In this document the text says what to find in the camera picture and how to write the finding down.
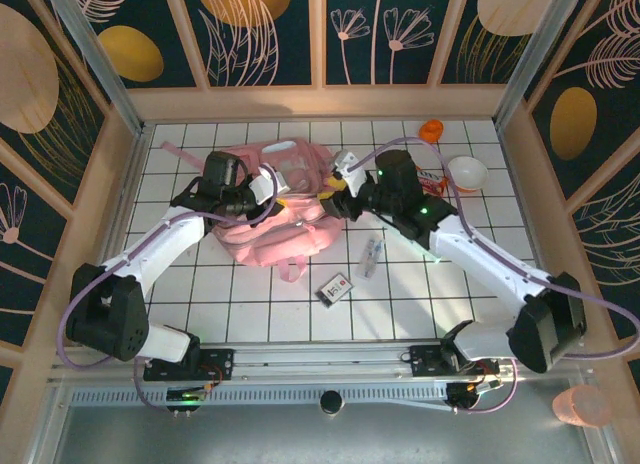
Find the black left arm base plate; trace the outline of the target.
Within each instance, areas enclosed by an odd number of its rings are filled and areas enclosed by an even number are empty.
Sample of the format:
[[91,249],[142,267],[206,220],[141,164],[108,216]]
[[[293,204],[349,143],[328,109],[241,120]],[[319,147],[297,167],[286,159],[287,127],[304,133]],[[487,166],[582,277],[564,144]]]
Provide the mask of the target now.
[[233,349],[199,349],[189,351],[176,363],[153,359],[143,372],[145,382],[224,381],[232,377]]

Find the small circuit board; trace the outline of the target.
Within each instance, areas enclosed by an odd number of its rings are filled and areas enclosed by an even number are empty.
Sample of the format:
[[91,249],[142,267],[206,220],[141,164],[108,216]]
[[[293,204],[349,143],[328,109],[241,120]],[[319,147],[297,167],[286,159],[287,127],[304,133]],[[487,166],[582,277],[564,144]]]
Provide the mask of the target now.
[[485,409],[476,409],[482,394],[500,387],[496,381],[489,383],[448,383],[446,385],[445,403],[449,405],[455,413],[464,412],[466,414],[488,414],[500,410],[504,403],[500,403]]
[[166,409],[174,416],[191,417],[208,402],[219,382],[209,382],[202,386],[189,388],[169,388],[166,392]]

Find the black round knob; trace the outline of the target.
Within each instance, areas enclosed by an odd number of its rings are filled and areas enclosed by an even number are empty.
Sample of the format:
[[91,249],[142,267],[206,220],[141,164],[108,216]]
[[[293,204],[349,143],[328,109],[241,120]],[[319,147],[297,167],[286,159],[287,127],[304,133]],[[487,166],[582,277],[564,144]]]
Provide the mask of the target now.
[[334,416],[342,410],[345,402],[339,392],[327,390],[321,395],[319,404],[325,414]]

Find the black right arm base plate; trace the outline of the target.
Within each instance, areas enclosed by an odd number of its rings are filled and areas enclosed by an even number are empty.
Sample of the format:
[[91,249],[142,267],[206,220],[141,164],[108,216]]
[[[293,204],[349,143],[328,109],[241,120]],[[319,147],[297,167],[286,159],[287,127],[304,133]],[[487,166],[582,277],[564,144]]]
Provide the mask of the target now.
[[443,345],[411,346],[409,364],[414,377],[483,377],[500,373],[496,360],[469,361]]

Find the white bowl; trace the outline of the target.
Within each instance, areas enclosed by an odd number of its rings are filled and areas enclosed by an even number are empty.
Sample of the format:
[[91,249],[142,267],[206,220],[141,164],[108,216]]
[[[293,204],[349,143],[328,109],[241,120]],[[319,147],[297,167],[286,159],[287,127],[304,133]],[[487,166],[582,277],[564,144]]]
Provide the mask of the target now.
[[448,170],[453,178],[454,187],[460,192],[479,191],[489,178],[487,167],[470,156],[454,157],[448,162]]

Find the clear pen pack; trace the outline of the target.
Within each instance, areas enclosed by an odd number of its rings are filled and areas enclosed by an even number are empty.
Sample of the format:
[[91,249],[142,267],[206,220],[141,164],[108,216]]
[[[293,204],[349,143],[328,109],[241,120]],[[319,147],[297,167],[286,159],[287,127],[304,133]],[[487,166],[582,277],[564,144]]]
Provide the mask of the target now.
[[383,239],[369,238],[367,240],[365,249],[362,252],[360,261],[356,268],[357,277],[365,280],[369,280],[373,277],[383,248]]

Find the black card pack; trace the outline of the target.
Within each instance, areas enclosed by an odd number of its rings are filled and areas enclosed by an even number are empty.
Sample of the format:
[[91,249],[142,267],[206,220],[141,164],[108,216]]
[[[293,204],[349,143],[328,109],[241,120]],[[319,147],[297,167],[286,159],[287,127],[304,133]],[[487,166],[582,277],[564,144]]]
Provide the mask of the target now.
[[347,296],[352,289],[353,284],[349,279],[344,274],[337,273],[315,292],[315,296],[326,308],[330,308]]

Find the colourful snack bag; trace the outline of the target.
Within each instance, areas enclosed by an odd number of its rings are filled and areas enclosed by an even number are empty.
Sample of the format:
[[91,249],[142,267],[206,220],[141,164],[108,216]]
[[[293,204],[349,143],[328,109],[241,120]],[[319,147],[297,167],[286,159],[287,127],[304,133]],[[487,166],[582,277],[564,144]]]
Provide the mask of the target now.
[[446,176],[438,176],[420,167],[416,168],[418,181],[423,191],[429,195],[442,197],[448,187]]

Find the orange plastic toy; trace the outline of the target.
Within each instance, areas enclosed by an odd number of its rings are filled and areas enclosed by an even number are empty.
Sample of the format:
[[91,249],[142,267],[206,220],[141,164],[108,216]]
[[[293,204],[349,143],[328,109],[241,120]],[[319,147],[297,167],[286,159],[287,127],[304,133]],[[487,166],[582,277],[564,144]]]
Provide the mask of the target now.
[[444,132],[444,124],[438,119],[425,122],[418,131],[418,137],[429,143],[437,143]]

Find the pink student backpack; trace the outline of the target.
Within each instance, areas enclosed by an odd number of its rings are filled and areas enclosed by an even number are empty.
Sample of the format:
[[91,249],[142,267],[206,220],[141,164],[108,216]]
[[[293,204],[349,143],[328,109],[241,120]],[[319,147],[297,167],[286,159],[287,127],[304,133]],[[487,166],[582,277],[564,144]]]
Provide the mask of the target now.
[[[162,148],[199,169],[200,160],[165,142]],[[221,151],[240,157],[252,174],[260,164],[269,164],[284,176],[288,193],[274,196],[274,215],[256,227],[249,225],[205,227],[239,264],[279,268],[280,278],[298,280],[307,268],[307,258],[329,247],[339,236],[343,220],[326,214],[319,200],[331,194],[327,179],[333,155],[324,146],[294,138],[279,142],[227,147]],[[289,206],[277,203],[282,198]]]

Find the aluminium corner post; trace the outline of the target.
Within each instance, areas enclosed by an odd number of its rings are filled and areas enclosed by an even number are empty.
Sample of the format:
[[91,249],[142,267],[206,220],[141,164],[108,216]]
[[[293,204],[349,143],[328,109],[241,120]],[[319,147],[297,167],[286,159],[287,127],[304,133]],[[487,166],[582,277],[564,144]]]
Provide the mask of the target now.
[[577,2],[578,0],[550,0],[542,14],[541,21],[528,41],[493,116],[495,129],[500,137],[504,135],[526,89],[542,66]]
[[76,0],[49,1],[53,8],[59,12],[62,22],[85,55],[88,64],[98,77],[112,104],[120,113],[127,128],[136,138],[139,138],[142,134],[143,121],[129,98],[122,80],[115,72],[107,53],[99,43],[98,36],[82,14]]

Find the aluminium mounting rail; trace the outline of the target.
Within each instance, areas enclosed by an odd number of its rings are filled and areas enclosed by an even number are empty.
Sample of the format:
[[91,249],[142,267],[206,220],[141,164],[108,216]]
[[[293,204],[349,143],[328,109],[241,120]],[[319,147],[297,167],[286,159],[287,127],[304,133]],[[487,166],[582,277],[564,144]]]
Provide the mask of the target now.
[[[235,350],[233,384],[325,384],[394,382],[413,379],[408,362],[408,347],[427,341],[348,341],[327,343],[222,344]],[[99,357],[96,351],[67,348],[68,356],[80,364]],[[584,369],[570,361],[558,362],[545,374],[534,373],[519,365],[522,380],[580,379]],[[49,382],[69,381],[111,384],[128,382],[133,364],[109,361],[91,369],[74,370],[54,357]]]

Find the beige wooden border board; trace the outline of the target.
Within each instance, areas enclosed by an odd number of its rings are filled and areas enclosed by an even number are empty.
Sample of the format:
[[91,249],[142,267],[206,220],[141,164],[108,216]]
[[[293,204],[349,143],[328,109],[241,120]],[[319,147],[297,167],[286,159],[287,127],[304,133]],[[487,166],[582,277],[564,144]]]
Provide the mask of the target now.
[[102,250],[136,142],[124,118],[110,108],[76,198],[70,204],[0,139],[0,163],[67,221],[25,344],[19,347],[0,341],[0,366],[12,370],[7,393],[0,403],[0,464],[25,461],[56,354],[55,337],[68,303],[72,274],[80,264],[95,260]]
[[334,117],[488,117],[504,85],[379,85],[135,89],[145,121],[260,121]]
[[[583,290],[597,295],[599,289],[576,230],[573,213],[640,154],[640,130],[635,131],[569,198],[561,190],[532,112],[525,103],[517,105],[502,130],[506,154],[514,168],[517,189],[524,200],[527,223],[541,262],[553,272],[566,270],[572,273]],[[635,358],[640,358],[640,345],[623,357],[593,365],[597,381],[613,407],[614,430],[622,440],[640,438],[640,393],[628,367],[628,362]]]

